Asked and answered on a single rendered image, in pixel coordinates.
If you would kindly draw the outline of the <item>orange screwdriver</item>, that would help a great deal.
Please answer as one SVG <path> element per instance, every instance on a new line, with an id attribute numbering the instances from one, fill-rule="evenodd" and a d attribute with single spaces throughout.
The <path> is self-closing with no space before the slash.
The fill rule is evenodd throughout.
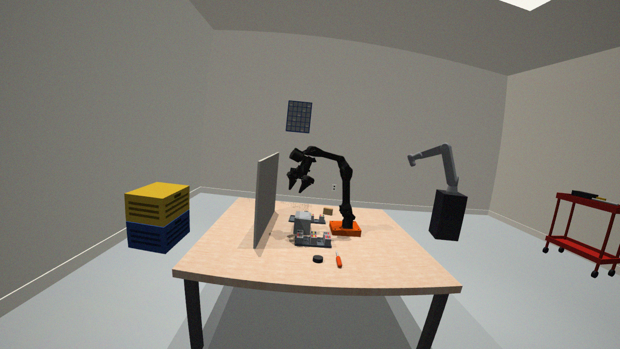
<path id="1" fill-rule="evenodd" d="M 335 251 L 336 251 L 336 254 L 337 254 L 336 261 L 337 261 L 338 267 L 341 268 L 342 267 L 341 257 L 338 256 L 337 250 L 335 250 Z"/>

